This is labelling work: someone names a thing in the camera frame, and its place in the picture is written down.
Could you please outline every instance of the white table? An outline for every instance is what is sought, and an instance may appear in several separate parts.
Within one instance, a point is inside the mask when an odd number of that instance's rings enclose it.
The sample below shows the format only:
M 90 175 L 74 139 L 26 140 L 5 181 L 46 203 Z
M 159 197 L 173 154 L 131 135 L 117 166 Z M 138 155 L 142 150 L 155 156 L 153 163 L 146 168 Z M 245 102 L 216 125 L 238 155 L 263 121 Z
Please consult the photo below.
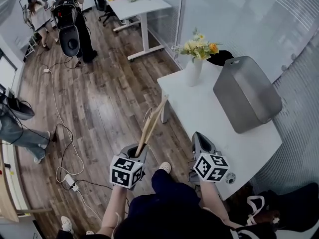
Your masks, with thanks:
M 194 87 L 185 84 L 184 70 L 159 78 L 158 83 L 162 97 L 168 95 L 188 137 L 191 139 L 196 131 L 202 133 L 227 157 L 236 180 L 233 184 L 227 184 L 225 179 L 216 183 L 220 197 L 225 200 L 267 163 L 282 140 L 272 121 L 242 134 L 234 131 L 213 91 L 221 69 L 205 61 L 200 82 Z M 163 123 L 168 118 L 167 107 L 168 104 L 162 113 Z
M 147 13 L 156 10 L 171 8 L 170 4 L 164 2 L 163 0 L 138 0 L 136 2 L 129 2 L 128 0 L 106 1 L 115 12 L 119 20 L 125 19 L 126 24 L 124 26 L 115 28 L 114 31 L 119 31 L 141 22 L 144 50 L 134 55 L 128 56 L 128 60 L 134 60 L 135 58 L 141 57 L 145 54 L 164 49 L 163 45 L 159 45 L 154 48 L 149 47 Z M 137 15 L 139 16 L 140 21 L 129 23 L 127 19 Z

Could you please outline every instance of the woman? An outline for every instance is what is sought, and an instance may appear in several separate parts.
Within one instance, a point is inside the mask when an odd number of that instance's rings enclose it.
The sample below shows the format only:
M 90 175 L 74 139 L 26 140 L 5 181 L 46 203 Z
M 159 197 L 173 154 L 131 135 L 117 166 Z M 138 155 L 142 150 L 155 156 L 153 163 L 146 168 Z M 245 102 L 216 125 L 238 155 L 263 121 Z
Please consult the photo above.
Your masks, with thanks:
M 48 3 L 45 1 L 28 0 L 30 21 L 34 26 L 35 32 L 41 35 L 42 46 L 45 50 L 49 50 L 49 47 L 46 45 L 46 30 L 48 30 L 57 44 L 59 42 L 58 34 L 53 30 L 51 25 L 51 13 L 50 11 L 46 11 L 48 7 Z
M 213 183 L 200 182 L 202 209 L 196 192 L 169 175 L 164 162 L 152 177 L 155 194 L 132 200 L 124 218 L 127 190 L 114 186 L 96 235 L 83 239 L 275 239 L 270 223 L 243 227 L 229 220 Z
M 81 9 L 78 5 L 78 3 L 83 4 L 84 0 L 73 0 L 73 1 L 75 2 L 75 5 L 78 8 L 78 15 L 75 20 L 75 25 L 79 31 L 80 51 L 77 54 L 77 57 L 79 58 L 83 56 L 83 61 L 85 63 L 89 63 L 97 56 L 97 52 L 93 50 L 92 48 L 90 34 L 86 27 Z

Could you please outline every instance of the wooden floor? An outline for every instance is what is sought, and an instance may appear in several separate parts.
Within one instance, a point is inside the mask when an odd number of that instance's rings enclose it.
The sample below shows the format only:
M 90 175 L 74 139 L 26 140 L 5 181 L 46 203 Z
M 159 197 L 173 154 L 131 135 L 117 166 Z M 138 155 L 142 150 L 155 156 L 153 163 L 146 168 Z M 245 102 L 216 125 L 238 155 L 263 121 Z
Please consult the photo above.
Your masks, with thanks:
M 156 52 L 136 59 L 133 63 L 127 56 L 143 49 L 141 30 L 130 28 L 114 33 L 113 28 L 121 23 L 111 18 L 106 27 L 97 21 L 101 12 L 86 13 L 91 30 L 92 46 L 99 56 L 82 68 L 67 69 L 63 64 L 51 68 L 54 75 L 54 92 L 57 106 L 66 125 L 72 130 L 75 147 L 84 161 L 85 169 L 74 179 L 112 186 L 109 183 L 109 165 L 113 156 L 133 143 L 138 143 L 144 126 L 144 115 L 150 107 L 161 100 L 157 79 L 178 70 L 166 52 Z M 151 46 L 156 41 L 150 35 Z M 60 123 L 52 95 L 50 74 L 43 73 L 46 65 L 64 62 L 61 48 L 48 41 L 50 51 L 42 47 L 30 57 L 25 65 L 20 98 L 28 101 L 35 117 L 25 125 L 38 130 L 54 130 Z M 72 67 L 74 58 L 67 65 Z M 36 215 L 44 235 L 54 239 L 61 226 L 60 216 L 68 216 L 74 225 L 76 238 L 87 230 L 96 232 L 100 221 L 84 206 L 79 193 L 66 191 L 55 180 L 55 171 L 60 165 L 62 151 L 69 143 L 66 130 L 59 128 L 59 141 L 51 144 L 47 157 L 36 165 L 33 157 L 23 148 L 18 148 L 20 172 L 24 190 L 32 208 L 52 208 L 48 214 Z M 192 153 L 190 141 L 175 115 L 166 124 L 158 123 L 149 142 L 153 155 L 147 157 L 146 176 L 129 192 L 131 200 L 141 194 L 152 193 L 151 176 L 163 161 L 172 164 L 176 180 L 187 183 L 187 162 Z M 81 171 L 82 164 L 74 149 L 67 150 L 63 166 L 71 173 Z M 111 190 L 78 182 L 86 203 L 102 218 Z

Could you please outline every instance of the flower vase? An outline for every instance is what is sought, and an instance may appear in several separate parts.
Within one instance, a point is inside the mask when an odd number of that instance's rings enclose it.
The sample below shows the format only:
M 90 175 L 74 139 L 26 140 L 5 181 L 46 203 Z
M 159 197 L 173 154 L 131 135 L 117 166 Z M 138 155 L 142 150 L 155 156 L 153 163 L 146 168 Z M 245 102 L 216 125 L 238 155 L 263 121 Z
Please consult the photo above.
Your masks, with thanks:
M 203 60 L 191 59 L 186 65 L 185 70 L 185 81 L 189 87 L 193 87 L 198 83 L 201 68 L 203 66 Z

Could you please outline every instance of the white sneaker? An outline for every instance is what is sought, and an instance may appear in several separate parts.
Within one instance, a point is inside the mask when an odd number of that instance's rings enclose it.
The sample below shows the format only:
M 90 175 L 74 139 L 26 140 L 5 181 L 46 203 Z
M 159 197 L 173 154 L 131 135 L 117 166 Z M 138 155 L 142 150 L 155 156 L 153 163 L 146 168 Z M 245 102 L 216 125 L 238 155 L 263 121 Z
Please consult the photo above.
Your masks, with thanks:
M 51 140 L 51 133 L 49 131 L 47 131 L 47 133 L 49 134 L 49 140 Z M 49 145 L 50 141 L 47 144 L 38 144 L 39 147 L 41 147 L 42 149 L 46 149 Z
M 168 162 L 164 162 L 159 166 L 159 169 L 163 169 L 166 173 L 170 173 L 171 171 L 171 165 Z
M 62 222 L 62 230 L 63 231 L 70 232 L 71 234 L 74 234 L 74 231 L 72 229 L 71 220 L 68 217 L 61 216 L 61 222 Z
M 41 163 L 41 161 L 42 161 L 42 159 L 44 159 L 45 158 L 45 156 L 46 155 L 44 155 L 44 157 L 43 158 L 41 158 L 41 159 L 37 159 L 36 157 L 34 158 L 34 162 L 38 165 L 38 164 L 40 164 Z

